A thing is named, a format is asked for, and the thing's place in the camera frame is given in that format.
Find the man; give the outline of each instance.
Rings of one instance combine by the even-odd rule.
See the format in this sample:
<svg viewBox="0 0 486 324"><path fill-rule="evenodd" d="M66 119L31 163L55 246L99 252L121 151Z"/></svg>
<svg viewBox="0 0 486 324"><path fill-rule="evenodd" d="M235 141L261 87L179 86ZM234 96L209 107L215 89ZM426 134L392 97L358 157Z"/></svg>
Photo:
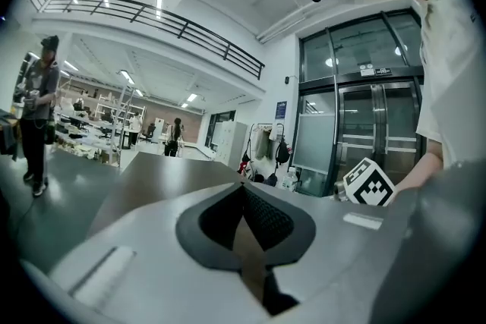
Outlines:
<svg viewBox="0 0 486 324"><path fill-rule="evenodd" d="M456 161L486 157L484 31L470 0L417 0L422 7L424 92L417 133L427 152L396 192L420 187Z"/></svg>
<svg viewBox="0 0 486 324"><path fill-rule="evenodd" d="M50 105L55 97L59 79L59 69L55 64L59 38L50 36L41 43L41 58L32 63L25 74L25 107L21 119L22 147L28 166L24 181L33 179L32 194L35 197L40 196L46 189L45 135Z"/></svg>
<svg viewBox="0 0 486 324"><path fill-rule="evenodd" d="M130 132L128 136L128 145L135 145L137 143L138 133L140 133L140 129L142 128L142 118L138 112L135 112L135 115L130 118L130 129L133 130Z"/></svg>

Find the white pillar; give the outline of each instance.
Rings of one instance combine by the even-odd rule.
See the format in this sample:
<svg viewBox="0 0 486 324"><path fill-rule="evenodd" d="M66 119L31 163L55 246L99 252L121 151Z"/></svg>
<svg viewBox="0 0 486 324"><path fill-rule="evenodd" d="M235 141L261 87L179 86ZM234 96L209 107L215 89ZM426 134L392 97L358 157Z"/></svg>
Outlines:
<svg viewBox="0 0 486 324"><path fill-rule="evenodd" d="M40 39L21 29L15 19L0 27L0 109L9 112L14 96L15 83L27 52L40 55Z"/></svg>

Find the black sneaker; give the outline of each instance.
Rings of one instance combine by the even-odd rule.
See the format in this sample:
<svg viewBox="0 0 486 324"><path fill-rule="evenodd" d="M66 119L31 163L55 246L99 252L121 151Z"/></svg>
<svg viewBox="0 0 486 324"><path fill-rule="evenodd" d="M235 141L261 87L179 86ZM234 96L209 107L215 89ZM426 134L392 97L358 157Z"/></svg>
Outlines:
<svg viewBox="0 0 486 324"><path fill-rule="evenodd" d="M38 197L43 194L43 191L46 189L46 184L41 182L34 182L32 186L32 195L34 197Z"/></svg>
<svg viewBox="0 0 486 324"><path fill-rule="evenodd" d="M30 173L30 171L28 171L25 175L24 175L24 181L25 182L28 182L30 180L33 179L33 173Z"/></svg>

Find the white bottle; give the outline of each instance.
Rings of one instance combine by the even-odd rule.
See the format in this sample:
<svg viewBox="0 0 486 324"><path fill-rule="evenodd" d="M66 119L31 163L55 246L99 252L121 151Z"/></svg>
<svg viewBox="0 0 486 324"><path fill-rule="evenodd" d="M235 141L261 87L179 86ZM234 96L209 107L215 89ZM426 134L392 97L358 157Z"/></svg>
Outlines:
<svg viewBox="0 0 486 324"><path fill-rule="evenodd" d="M295 173L295 168L289 168L289 171L284 176L282 180L282 187L283 189L290 190L291 192L295 191L295 185L297 184L298 178L297 174Z"/></svg>

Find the poster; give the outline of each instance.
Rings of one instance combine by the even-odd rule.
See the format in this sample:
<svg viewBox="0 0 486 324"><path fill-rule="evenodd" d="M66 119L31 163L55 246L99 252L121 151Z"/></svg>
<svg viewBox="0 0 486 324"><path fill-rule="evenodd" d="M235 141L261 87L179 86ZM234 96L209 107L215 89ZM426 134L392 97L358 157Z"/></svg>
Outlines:
<svg viewBox="0 0 486 324"><path fill-rule="evenodd" d="M287 112L287 102L278 102L276 104L275 119L285 119Z"/></svg>

